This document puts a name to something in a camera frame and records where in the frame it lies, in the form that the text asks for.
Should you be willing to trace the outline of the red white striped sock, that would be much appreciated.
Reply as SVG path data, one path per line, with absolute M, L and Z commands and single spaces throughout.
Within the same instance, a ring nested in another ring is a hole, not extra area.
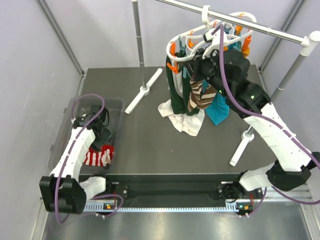
M 113 162 L 114 147 L 112 145 L 103 145 L 100 151 L 89 148 L 85 155 L 84 165 L 94 167 L 109 167 Z

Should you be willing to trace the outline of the brown white striped sock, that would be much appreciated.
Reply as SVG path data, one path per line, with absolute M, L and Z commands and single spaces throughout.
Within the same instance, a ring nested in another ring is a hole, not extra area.
M 217 90 L 214 87 L 212 87 L 210 84 L 205 85 L 204 82 L 202 83 L 201 90 L 202 90 L 202 92 L 200 95 L 198 108 L 204 110 L 212 104 L 212 102 L 217 94 Z

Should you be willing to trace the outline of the white clip hanger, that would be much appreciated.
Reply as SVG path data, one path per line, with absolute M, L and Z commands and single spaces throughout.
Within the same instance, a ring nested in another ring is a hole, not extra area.
M 174 74 L 182 70 L 182 62 L 191 60 L 198 50 L 203 50 L 201 58 L 209 56 L 212 50 L 220 49 L 219 25 L 223 26 L 223 50 L 237 50 L 247 57 L 250 54 L 250 43 L 253 30 L 242 34 L 243 26 L 222 20 L 212 20 L 209 18 L 210 5 L 204 5 L 201 9 L 202 25 L 189 31 L 174 36 L 166 45 L 168 60 L 166 67 Z

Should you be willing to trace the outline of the orange sock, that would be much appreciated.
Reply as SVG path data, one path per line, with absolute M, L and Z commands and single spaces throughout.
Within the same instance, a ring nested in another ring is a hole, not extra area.
M 241 52 L 242 54 L 244 55 L 244 57 L 248 57 L 249 54 L 250 54 L 250 43 L 251 43 L 251 40 L 252 40 L 252 36 L 249 35 L 248 37 L 245 38 L 244 42 L 243 42 L 243 45 L 242 45 L 242 48 L 241 48 Z

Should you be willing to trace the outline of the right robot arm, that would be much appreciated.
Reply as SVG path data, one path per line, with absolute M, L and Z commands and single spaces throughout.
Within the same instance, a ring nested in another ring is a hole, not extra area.
M 213 50 L 203 58 L 201 49 L 183 67 L 192 80 L 205 81 L 226 97 L 230 109 L 249 124 L 274 153 L 276 160 L 247 170 L 232 183 L 245 198 L 253 190 L 272 187 L 280 195 L 304 185 L 311 170 L 320 167 L 319 152 L 307 149 L 281 119 L 264 89 L 247 79 L 250 61 L 237 50 Z

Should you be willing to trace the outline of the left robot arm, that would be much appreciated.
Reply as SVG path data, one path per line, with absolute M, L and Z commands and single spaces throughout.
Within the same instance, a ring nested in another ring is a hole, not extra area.
M 80 214 L 87 201 L 96 195 L 109 198 L 114 191 L 102 176 L 79 181 L 80 171 L 89 150 L 100 152 L 111 139 L 107 126 L 109 111 L 103 105 L 92 105 L 89 113 L 73 119 L 67 146 L 48 176 L 43 176 L 39 188 L 48 212 Z

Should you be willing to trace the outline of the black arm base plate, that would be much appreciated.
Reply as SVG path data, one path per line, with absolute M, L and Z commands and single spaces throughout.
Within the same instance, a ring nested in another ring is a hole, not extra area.
M 235 175 L 111 175 L 101 182 L 96 193 L 89 193 L 87 199 L 102 199 L 111 195 L 129 200 L 137 197 L 201 196 L 214 200 L 249 198 L 246 190 Z

